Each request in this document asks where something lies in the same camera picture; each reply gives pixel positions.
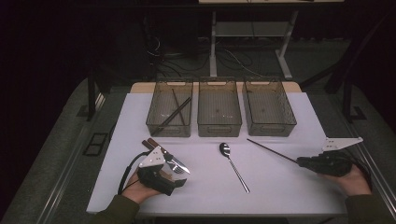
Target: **chopstick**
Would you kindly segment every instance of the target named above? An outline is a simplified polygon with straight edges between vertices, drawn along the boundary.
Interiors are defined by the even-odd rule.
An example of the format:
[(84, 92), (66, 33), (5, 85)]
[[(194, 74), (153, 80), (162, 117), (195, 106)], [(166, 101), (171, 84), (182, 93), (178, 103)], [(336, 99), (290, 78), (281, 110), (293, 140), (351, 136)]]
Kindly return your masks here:
[(162, 124), (160, 124), (155, 130), (154, 132), (151, 133), (151, 136), (154, 136), (155, 134), (157, 134), (158, 132), (161, 132), (163, 130), (163, 128), (168, 125), (172, 119), (175, 118), (175, 116), (184, 108), (184, 106), (186, 106), (189, 102), (191, 101), (191, 98), (187, 98), (186, 101), (183, 102), (183, 104), (181, 104), (181, 106), (179, 106), (172, 114), (171, 116), (169, 116), (169, 118), (167, 118), (166, 120), (163, 121)]
[[(177, 97), (176, 97), (174, 89), (172, 89), (172, 93), (174, 94), (174, 99), (175, 99), (175, 103), (176, 103), (177, 107), (180, 107), (180, 105), (178, 105), (178, 101), (177, 101)], [(179, 113), (179, 115), (180, 115), (181, 123), (183, 125), (186, 125), (186, 123), (184, 122), (184, 119), (183, 119), (183, 115), (181, 113)]]

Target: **dark background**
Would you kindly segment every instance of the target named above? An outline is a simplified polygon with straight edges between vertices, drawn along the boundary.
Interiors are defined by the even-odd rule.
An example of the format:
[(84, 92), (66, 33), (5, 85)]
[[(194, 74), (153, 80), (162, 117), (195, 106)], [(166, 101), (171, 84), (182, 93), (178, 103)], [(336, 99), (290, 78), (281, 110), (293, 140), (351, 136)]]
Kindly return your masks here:
[[(137, 75), (151, 72), (145, 52), (149, 38), (141, 31), (148, 29), (166, 39), (169, 47), (193, 54), (194, 39), (210, 33), (210, 12), (157, 11), (146, 14), (147, 27), (143, 14), (136, 11), (78, 9), (66, 1), (0, 4), (2, 217), (68, 97), (92, 68), (101, 91), (147, 79)], [(302, 9), (294, 40), (341, 37), (359, 41), (392, 5), (391, 0), (350, 0), (344, 7)], [(396, 11), (390, 13), (378, 28), (351, 75), (396, 132), (395, 15)], [(167, 32), (171, 28), (177, 31), (173, 34), (186, 38)]]

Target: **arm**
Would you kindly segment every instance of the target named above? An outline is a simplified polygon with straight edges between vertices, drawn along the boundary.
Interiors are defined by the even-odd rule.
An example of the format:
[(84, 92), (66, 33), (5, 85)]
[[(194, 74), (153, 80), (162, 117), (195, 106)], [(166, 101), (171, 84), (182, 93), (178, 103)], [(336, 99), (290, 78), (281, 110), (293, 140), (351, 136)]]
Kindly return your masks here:
[(160, 194), (157, 190), (147, 188), (140, 183), (136, 171), (128, 180), (122, 194), (114, 196), (107, 209), (93, 217), (91, 224), (131, 224), (139, 211), (139, 204), (151, 196)]
[(348, 196), (346, 210), (349, 224), (396, 223), (380, 201), (373, 196), (362, 171), (356, 165), (352, 166), (347, 175), (324, 177), (337, 183)]

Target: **white tag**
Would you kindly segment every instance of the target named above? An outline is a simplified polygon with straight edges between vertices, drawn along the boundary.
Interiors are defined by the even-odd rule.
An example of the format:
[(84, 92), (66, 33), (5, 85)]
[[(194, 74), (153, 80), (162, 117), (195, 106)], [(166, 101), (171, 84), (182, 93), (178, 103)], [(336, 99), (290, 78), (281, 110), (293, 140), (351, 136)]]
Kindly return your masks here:
[(163, 153), (161, 152), (161, 147), (155, 147), (152, 149), (150, 154), (139, 164), (140, 168), (162, 165), (165, 163), (165, 158), (163, 157)]
[(339, 150), (344, 147), (350, 147), (352, 145), (362, 142), (361, 137), (358, 138), (326, 138), (325, 146), (322, 148), (323, 151)]

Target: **transparent storage bin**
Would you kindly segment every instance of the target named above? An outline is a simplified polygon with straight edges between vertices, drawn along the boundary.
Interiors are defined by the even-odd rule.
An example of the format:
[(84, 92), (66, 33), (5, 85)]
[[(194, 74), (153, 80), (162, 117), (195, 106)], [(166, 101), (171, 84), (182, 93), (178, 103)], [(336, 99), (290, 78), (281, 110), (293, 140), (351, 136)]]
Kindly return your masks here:
[(242, 119), (233, 77), (200, 78), (197, 121), (201, 137), (239, 136)]
[(151, 136), (191, 136), (192, 85), (192, 78), (157, 78), (146, 120)]
[(280, 78), (245, 77), (243, 96), (249, 135), (290, 135), (297, 121)]

